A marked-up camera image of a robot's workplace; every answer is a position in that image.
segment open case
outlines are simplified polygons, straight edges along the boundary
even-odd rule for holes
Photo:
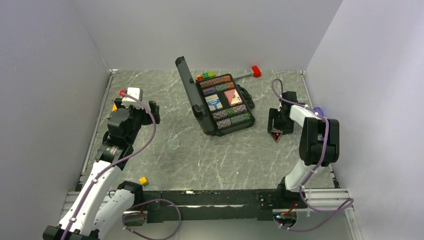
[[[253,126],[252,98],[231,74],[195,81],[184,56],[177,58],[175,65],[194,116],[206,135],[223,136]]]

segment black case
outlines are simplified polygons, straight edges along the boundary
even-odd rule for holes
[[[208,103],[205,100],[205,96],[203,94],[202,88],[200,87],[199,83],[195,82],[195,80],[193,79],[192,74],[190,73],[189,66],[186,63],[184,56],[177,58],[175,60],[175,65],[181,77],[182,84],[184,85],[185,92],[187,93],[187,97],[190,102],[193,114],[195,118],[197,119],[204,134],[214,135],[214,136],[223,136],[223,135],[234,133],[238,130],[246,129],[253,126],[253,124],[255,123],[255,118],[251,112],[251,109],[249,108],[248,102],[246,101],[244,94],[240,91],[239,86],[234,82],[231,74],[224,74],[224,75],[220,75],[216,77],[211,77],[205,81],[219,78],[225,75],[229,75],[231,77],[231,82],[234,83],[234,87],[236,91],[238,92],[238,95],[243,101],[243,104],[246,106],[246,112],[250,114],[251,118],[250,118],[250,121],[218,129],[217,123],[215,122],[212,116],[212,113],[222,111],[225,108],[216,110],[216,111],[211,111],[209,109]]]

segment red warning triangle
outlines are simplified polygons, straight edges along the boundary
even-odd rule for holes
[[[274,132],[274,131],[270,131],[269,134],[271,135],[272,139],[274,139],[276,143],[278,143],[278,140],[280,139],[282,135],[281,132]]]

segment white block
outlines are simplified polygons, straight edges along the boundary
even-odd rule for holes
[[[128,94],[131,97],[134,97],[135,99],[138,99],[140,101],[143,98],[143,91],[140,88],[138,88],[138,87],[129,87],[126,90],[126,94]],[[128,108],[131,105],[133,105],[135,108],[142,108],[142,106],[138,102],[134,101],[133,99],[131,99],[131,98],[127,97],[127,96],[125,96],[124,98],[122,98],[122,104],[126,108]]]

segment white wall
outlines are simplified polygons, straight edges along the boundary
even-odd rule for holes
[[[307,70],[367,240],[424,235],[424,1],[344,0]]]
[[[73,0],[109,68],[304,70],[342,0]]]
[[[0,4],[0,239],[40,240],[84,163],[108,70],[70,0]]]

